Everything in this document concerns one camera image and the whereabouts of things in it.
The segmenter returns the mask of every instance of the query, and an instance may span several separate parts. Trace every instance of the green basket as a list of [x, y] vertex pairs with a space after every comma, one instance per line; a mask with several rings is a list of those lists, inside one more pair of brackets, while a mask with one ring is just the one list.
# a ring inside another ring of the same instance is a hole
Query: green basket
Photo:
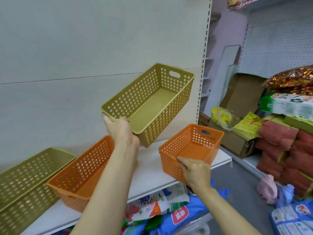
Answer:
[[126, 117], [149, 147], [189, 100], [195, 75], [157, 63], [102, 106], [112, 121]]
[[75, 159], [64, 150], [48, 148], [0, 174], [0, 234], [18, 235], [59, 197], [46, 185]]

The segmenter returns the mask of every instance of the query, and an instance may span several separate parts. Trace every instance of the basket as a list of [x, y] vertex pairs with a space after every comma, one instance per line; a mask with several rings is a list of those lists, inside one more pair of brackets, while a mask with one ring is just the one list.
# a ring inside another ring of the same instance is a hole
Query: basket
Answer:
[[52, 177], [47, 185], [55, 190], [66, 206], [83, 212], [113, 149], [111, 136], [105, 136]]
[[46, 182], [75, 155], [48, 148], [0, 174], [0, 234], [17, 235], [59, 197]]
[[176, 157], [202, 160], [211, 164], [217, 155], [224, 132], [190, 124], [159, 147], [163, 171], [185, 184]]
[[155, 64], [102, 106], [116, 121], [130, 120], [131, 129], [149, 147], [189, 100], [194, 74]]

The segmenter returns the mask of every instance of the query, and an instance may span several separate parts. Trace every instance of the pink plastic jug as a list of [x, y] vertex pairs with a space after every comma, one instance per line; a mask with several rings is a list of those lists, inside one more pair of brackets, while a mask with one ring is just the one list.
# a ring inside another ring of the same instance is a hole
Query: pink plastic jug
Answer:
[[256, 186], [256, 190], [261, 199], [268, 205], [275, 204], [277, 198], [277, 186], [272, 175], [264, 177]]

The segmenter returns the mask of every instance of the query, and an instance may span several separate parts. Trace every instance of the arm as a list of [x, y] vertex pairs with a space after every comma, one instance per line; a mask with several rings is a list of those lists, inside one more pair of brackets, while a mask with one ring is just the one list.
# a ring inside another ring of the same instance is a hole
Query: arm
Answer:
[[177, 157], [184, 176], [201, 199], [225, 235], [261, 235], [218, 192], [211, 188], [209, 164], [200, 160]]
[[113, 123], [103, 115], [114, 141], [112, 155], [92, 197], [71, 235], [120, 234], [131, 179], [137, 162], [139, 139], [132, 134], [127, 119]]

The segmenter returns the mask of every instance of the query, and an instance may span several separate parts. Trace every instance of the orange plastic basket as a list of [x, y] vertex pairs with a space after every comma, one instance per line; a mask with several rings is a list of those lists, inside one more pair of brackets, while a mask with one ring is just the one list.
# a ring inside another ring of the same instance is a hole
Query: orange plastic basket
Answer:
[[52, 177], [47, 185], [55, 190], [66, 206], [83, 212], [113, 149], [111, 136], [105, 136]]
[[176, 157], [202, 160], [211, 164], [216, 157], [224, 132], [190, 124], [159, 147], [163, 171], [185, 184]]

